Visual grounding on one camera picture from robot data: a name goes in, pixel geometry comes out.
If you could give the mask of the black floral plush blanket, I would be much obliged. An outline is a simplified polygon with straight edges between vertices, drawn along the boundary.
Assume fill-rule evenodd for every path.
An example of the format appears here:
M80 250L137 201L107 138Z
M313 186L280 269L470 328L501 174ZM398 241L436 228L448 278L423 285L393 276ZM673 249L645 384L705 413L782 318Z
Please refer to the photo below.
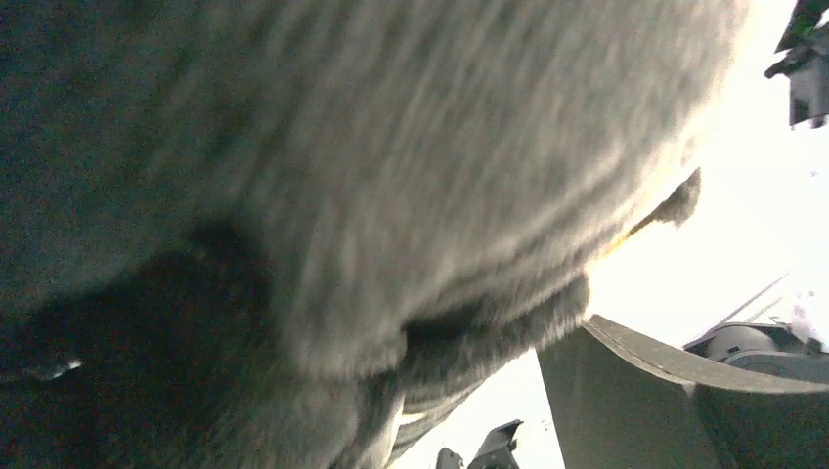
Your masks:
M381 468L579 324L756 1L5 1L1 464Z

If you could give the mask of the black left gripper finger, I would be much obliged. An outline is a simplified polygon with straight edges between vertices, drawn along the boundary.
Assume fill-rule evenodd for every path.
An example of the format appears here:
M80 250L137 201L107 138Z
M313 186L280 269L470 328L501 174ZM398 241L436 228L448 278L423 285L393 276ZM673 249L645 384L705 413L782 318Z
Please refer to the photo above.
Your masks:
M602 317L539 363L568 468L824 468L828 358L781 325L678 349Z

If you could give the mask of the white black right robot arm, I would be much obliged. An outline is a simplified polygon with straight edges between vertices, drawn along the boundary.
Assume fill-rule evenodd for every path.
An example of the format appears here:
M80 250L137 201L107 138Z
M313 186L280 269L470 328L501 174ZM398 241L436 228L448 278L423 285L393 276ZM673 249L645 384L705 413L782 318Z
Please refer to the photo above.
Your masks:
M826 0L798 1L777 43L783 57L764 71L789 80L789 126L828 124L828 17Z

